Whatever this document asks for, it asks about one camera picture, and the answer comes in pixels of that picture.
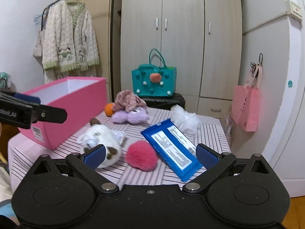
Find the pink fluffy ball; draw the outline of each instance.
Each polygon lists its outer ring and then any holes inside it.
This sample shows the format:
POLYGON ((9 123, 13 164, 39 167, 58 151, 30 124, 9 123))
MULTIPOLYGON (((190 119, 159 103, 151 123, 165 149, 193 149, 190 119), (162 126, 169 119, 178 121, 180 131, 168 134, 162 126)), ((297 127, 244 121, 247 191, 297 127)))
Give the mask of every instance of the pink fluffy ball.
POLYGON ((155 150, 144 140, 139 140, 130 145, 125 159, 132 167, 139 168, 143 171, 153 171, 158 161, 155 150))

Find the blue package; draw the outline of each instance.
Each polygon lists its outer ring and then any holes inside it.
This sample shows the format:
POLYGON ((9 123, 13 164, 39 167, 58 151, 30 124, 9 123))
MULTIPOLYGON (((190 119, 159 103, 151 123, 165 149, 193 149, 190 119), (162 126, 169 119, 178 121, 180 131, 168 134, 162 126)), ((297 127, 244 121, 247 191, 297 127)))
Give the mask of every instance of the blue package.
POLYGON ((170 119, 145 129, 141 134, 180 177, 181 181, 187 181, 202 167, 196 158, 196 146, 170 119))

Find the cabinet handle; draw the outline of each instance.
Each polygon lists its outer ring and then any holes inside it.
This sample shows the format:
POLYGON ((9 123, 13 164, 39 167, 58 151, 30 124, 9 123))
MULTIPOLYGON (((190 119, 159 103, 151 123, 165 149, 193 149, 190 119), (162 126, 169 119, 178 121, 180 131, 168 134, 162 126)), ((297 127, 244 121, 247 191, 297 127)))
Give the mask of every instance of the cabinet handle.
POLYGON ((212 111, 212 112, 216 112, 216 113, 220 113, 220 112, 222 111, 222 109, 221 109, 221 108, 220 108, 220 109, 212 109, 212 108, 211 108, 211 111, 212 111))

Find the white and green cardigan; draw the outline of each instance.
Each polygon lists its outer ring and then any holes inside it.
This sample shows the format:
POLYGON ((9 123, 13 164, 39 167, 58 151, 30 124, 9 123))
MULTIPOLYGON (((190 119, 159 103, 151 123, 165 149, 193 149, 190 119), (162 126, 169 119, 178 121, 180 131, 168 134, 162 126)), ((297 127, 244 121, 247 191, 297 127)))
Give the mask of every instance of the white and green cardigan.
POLYGON ((42 65, 44 70, 88 70, 100 63, 92 17, 84 3, 62 1, 49 11, 42 65))

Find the pink tablecloth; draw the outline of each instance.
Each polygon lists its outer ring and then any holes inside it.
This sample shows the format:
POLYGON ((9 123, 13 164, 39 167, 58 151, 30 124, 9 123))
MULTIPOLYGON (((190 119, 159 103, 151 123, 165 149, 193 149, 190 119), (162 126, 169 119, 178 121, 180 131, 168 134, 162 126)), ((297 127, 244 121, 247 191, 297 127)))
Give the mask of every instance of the pink tablecloth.
MULTIPOLYGON (((158 160, 158 165, 153 172, 143 172, 129 166, 124 155, 128 147, 140 140, 144 139, 141 131, 147 127, 157 124, 169 118, 170 111, 163 109, 149 108, 148 114, 150 119, 147 123, 139 125, 130 124, 114 124, 111 119, 100 113, 96 118, 110 129, 126 132, 126 139, 122 145, 123 155, 113 166, 97 169, 96 171, 116 183, 120 188, 124 184, 129 185, 161 185, 161 184, 178 184, 182 187, 185 183, 176 176, 176 174, 162 161, 158 160)), ((198 116, 201 120, 200 126, 197 128, 197 133, 186 134, 194 145, 204 143, 215 151, 221 153, 223 151, 230 152, 228 142, 225 138, 222 126, 218 119, 209 116, 198 116)), ((72 152, 79 152, 79 144, 76 143, 78 136, 83 134, 90 125, 87 123, 74 135, 62 143, 56 150, 51 151, 32 140, 28 139, 23 134, 19 133, 13 137, 8 143, 9 168, 12 190, 14 191, 21 180, 24 178, 27 171, 41 154, 49 154, 52 158, 65 158, 72 152)), ((200 175, 205 171, 201 168, 191 179, 200 175)))

